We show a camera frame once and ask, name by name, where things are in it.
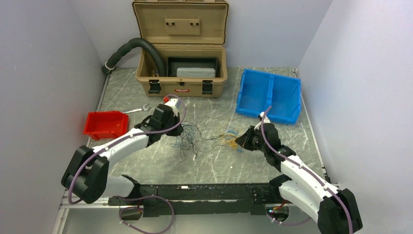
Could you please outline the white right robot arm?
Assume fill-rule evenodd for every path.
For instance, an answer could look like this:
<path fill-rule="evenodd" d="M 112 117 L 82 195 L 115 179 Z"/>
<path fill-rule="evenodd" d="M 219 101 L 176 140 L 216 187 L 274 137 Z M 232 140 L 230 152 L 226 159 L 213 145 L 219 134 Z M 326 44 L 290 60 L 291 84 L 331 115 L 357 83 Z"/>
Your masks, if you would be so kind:
<path fill-rule="evenodd" d="M 363 228 L 355 195 L 339 189 L 312 171 L 288 146 L 272 123 L 250 126 L 235 142 L 245 150 L 260 151 L 281 175 L 268 189 L 274 202 L 289 201 L 312 218 L 322 234 L 353 234 Z"/>

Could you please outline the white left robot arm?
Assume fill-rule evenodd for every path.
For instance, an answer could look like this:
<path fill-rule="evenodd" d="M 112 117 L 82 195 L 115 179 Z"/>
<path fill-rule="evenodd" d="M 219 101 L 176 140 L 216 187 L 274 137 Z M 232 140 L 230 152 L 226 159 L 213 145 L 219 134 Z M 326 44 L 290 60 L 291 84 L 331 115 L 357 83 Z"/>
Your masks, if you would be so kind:
<path fill-rule="evenodd" d="M 69 203 L 75 204 L 71 196 L 76 195 L 87 204 L 102 196 L 120 196 L 125 203 L 135 204 L 140 198 L 140 184 L 127 175 L 110 176 L 109 170 L 132 153 L 159 141 L 163 135 L 180 135 L 183 127 L 179 107 L 180 100 L 172 98 L 159 104 L 152 115 L 124 135 L 93 148 L 78 147 L 61 179 L 61 185 L 69 192 Z"/>

